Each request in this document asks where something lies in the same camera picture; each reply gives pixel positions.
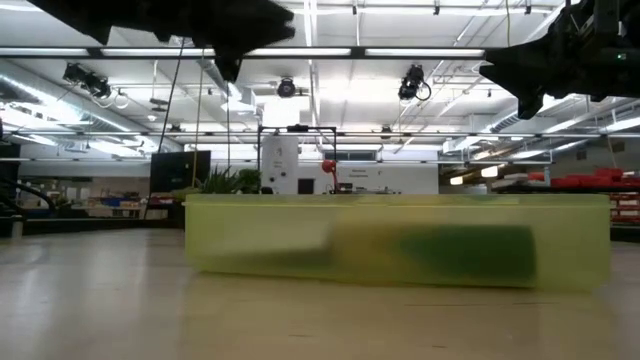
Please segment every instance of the concrete floor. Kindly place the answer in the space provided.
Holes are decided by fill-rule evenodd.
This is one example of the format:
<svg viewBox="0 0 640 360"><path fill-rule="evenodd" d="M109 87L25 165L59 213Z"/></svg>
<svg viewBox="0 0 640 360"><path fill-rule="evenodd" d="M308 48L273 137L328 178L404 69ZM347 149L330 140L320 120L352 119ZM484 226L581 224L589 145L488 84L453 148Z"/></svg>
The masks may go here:
<svg viewBox="0 0 640 360"><path fill-rule="evenodd" d="M595 294L197 274L182 234L0 247L0 359L640 358L640 246Z"/></svg>

